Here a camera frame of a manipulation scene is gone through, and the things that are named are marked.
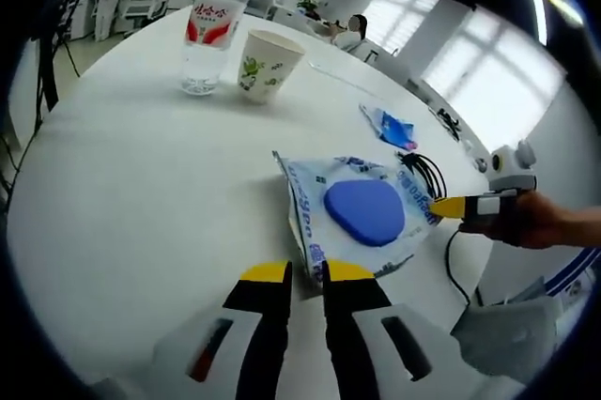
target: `table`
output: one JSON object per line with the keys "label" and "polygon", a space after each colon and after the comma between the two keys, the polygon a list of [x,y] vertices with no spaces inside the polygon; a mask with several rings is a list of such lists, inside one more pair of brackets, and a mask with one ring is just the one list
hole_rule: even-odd
{"label": "table", "polygon": [[[208,98],[187,96],[178,76],[188,14],[183,9],[152,24],[88,70],[47,117],[17,180],[8,215],[15,269],[39,322],[88,382],[147,362],[158,339],[220,305],[250,266],[299,263],[273,149],[292,158],[354,155],[397,163],[359,102],[383,105],[416,125],[419,150],[439,165],[450,195],[487,187],[408,91],[349,54],[276,23],[245,16],[223,86]],[[244,103],[235,88],[250,28],[273,30],[307,50],[269,107]],[[408,303],[447,331],[465,308],[444,271],[444,244],[455,229],[444,221],[413,259],[380,280],[391,301]],[[490,251],[486,238],[455,240],[452,269],[468,293]],[[319,362],[302,369],[305,377],[329,364],[327,349],[306,341],[315,336],[307,330],[323,336],[323,324],[311,322],[320,317],[321,300],[302,301],[310,293],[298,275],[290,347],[302,354],[287,353],[283,377],[296,383],[289,389],[298,388],[287,398],[307,394],[294,377],[294,360],[305,363],[321,348]],[[332,377],[331,371],[323,381],[328,389],[332,383],[335,389]]]}

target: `paper cup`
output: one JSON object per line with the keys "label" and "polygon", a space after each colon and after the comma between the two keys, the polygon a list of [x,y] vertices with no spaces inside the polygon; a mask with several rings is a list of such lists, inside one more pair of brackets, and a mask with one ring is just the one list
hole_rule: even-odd
{"label": "paper cup", "polygon": [[289,38],[252,29],[238,74],[242,94],[257,104],[269,102],[303,56],[304,49]]}

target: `floor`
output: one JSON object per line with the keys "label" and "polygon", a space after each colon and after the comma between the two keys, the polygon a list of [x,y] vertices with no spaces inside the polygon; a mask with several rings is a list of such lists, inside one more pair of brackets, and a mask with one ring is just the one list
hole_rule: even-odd
{"label": "floor", "polygon": [[[96,42],[94,37],[90,36],[71,41],[68,45],[73,56],[73,61],[75,62],[75,67],[77,67],[80,74],[84,74],[97,60],[122,41],[123,36],[121,35],[112,36],[101,42]],[[54,58],[54,77],[56,78],[58,98],[61,100],[68,99],[70,90],[78,78],[69,61],[69,55],[65,46],[61,46],[56,52],[56,57]]]}

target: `human hand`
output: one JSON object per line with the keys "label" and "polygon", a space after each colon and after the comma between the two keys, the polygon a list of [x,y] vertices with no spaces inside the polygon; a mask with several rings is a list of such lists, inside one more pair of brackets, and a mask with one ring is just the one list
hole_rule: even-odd
{"label": "human hand", "polygon": [[459,231],[483,234],[493,240],[501,240],[534,250],[542,250],[564,242],[565,211],[537,191],[522,193],[516,200],[516,210],[511,216],[499,216],[489,225],[462,223]]}

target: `blue sponge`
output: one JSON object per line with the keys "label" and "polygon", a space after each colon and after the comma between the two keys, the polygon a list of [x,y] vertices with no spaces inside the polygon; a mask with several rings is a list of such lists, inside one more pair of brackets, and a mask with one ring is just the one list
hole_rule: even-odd
{"label": "blue sponge", "polygon": [[369,247],[395,241],[405,227],[403,202],[385,181],[339,181],[328,189],[323,201],[334,221]]}

